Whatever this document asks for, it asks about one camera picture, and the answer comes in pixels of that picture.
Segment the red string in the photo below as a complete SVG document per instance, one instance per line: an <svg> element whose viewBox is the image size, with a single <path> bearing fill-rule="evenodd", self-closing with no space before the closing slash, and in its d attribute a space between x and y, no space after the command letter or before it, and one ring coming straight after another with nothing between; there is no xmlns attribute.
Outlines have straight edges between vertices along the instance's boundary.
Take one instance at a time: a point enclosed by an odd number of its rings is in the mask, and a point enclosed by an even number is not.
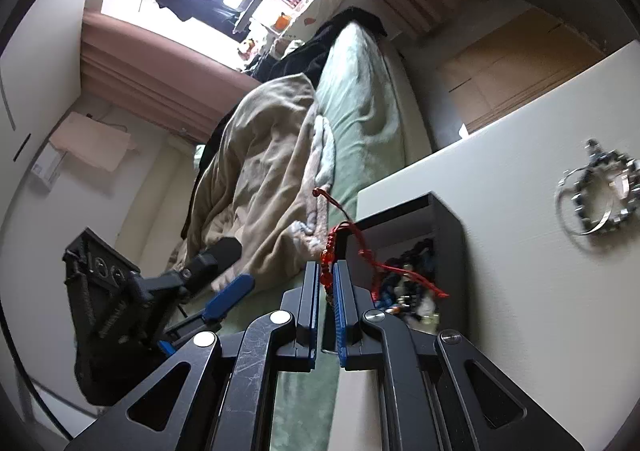
<svg viewBox="0 0 640 451"><path fill-rule="evenodd" d="M373 268L374 271L374 282L373 282L373 291L371 292L371 296L375 301L378 300L378 295L380 292L380 273L379 270L388 271L388 272L396 272L398 274L405 275L410 280L420 283L423 287L429 288L433 291L434 295L437 298L445 298L449 297L449 294L440 290L435 286L434 283L426 279L423 275L418 274L414 271L407 271L406 269L398 269L397 267L391 267L390 265L385 265L384 263L380 263L376 261L373 257L373 252L367 247L367 242L364 239L364 235L362 231L358 229L358 226L351 220L350 216L347 214L347 211L344 210L342 205L334 199L329 193L327 193L324 189L319 187L314 188L313 195L315 197L323 196L327 199L327 201L334 206L336 206L340 211L343 212L344 216L346 216L347 220L344 222L340 222L336 225L327 237L326 248L322 251L322 255L320 257L320 266L321 266L321 275L320 275L320 283L324 285L324 288L327 290L327 293L330 293L332 283L333 283L333 275L331 273L331 267L335 261L335 235L340 229L348 229L351 231L353 236L356 238L356 241L360 247L358 250L358 254L363 257L369 265Z"/></svg>

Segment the blue plastic strip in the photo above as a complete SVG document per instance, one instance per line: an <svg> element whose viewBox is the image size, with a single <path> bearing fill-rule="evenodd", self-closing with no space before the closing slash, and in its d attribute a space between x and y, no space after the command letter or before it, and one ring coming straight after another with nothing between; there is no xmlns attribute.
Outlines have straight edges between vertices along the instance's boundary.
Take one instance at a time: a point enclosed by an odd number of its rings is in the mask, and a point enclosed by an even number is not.
<svg viewBox="0 0 640 451"><path fill-rule="evenodd" d="M335 340L338 348L338 360L340 367L347 364L347 322L344 315L344 298L340 288L340 269L334 264L334 315L335 315Z"/></svg>
<svg viewBox="0 0 640 451"><path fill-rule="evenodd" d="M161 349L162 353L167 357L175 354L175 348L168 341L158 341L158 348Z"/></svg>
<svg viewBox="0 0 640 451"><path fill-rule="evenodd" d="M240 274L207 303L202 319L205 322L223 319L254 287L255 280L251 274Z"/></svg>

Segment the cabinet handle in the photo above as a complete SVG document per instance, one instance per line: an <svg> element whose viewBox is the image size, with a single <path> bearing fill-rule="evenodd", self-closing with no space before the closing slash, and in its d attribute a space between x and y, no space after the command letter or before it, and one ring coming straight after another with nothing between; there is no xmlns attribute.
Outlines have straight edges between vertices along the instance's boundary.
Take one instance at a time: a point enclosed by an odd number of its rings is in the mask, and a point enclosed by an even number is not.
<svg viewBox="0 0 640 451"><path fill-rule="evenodd" d="M26 138L26 139L24 139L24 140L22 141L22 144L20 145L20 148L18 148L18 151L17 151L17 152L15 152L15 155L14 155L14 162L15 162L16 160L18 160L18 157L20 157L20 154L21 154L21 152L23 151L23 149L24 149L24 147L25 147L25 145L27 144L27 141L28 141L29 139L31 139L31 134L29 134L29 135L27 136L27 138Z"/></svg>
<svg viewBox="0 0 640 451"><path fill-rule="evenodd" d="M6 116L9 118L11 129L15 131L14 117L11 115L11 108L9 108L9 101L6 100L6 93L4 93L4 83L2 82L2 72L0 72L0 97L2 97L2 102L4 103L4 110L6 110Z"/></svg>

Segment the brown blanket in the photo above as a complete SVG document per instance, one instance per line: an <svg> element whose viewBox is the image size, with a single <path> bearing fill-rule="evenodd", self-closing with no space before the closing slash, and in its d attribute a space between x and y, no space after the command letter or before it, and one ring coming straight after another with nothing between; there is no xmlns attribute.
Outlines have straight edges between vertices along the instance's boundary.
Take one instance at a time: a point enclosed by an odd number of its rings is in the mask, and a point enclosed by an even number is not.
<svg viewBox="0 0 640 451"><path fill-rule="evenodd" d="M331 186L334 157L328 122L318 116L305 75L253 90L198 185L181 256L189 259L220 237L234 236L242 258L214 280L213 291L241 272L254 276L257 290L293 277L326 242L326 203L311 191Z"/></svg>

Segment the silver bolt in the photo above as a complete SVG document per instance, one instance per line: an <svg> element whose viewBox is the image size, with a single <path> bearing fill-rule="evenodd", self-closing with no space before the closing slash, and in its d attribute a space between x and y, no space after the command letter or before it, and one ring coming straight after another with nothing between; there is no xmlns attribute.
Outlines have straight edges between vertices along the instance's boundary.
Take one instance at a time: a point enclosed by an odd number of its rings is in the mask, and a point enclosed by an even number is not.
<svg viewBox="0 0 640 451"><path fill-rule="evenodd" d="M370 323L380 323L385 319L385 313L382 310L367 310L364 313L364 319Z"/></svg>
<svg viewBox="0 0 640 451"><path fill-rule="evenodd" d="M442 342L447 345L457 345L462 341L462 335L451 328L447 328L440 332L440 339L442 339Z"/></svg>
<svg viewBox="0 0 640 451"><path fill-rule="evenodd" d="M205 348L216 342L216 335L213 332L198 332L193 336L193 343L196 346Z"/></svg>
<svg viewBox="0 0 640 451"><path fill-rule="evenodd" d="M286 310L276 310L276 312L273 312L269 316L269 319L274 325L284 325L284 323L291 319L291 314Z"/></svg>

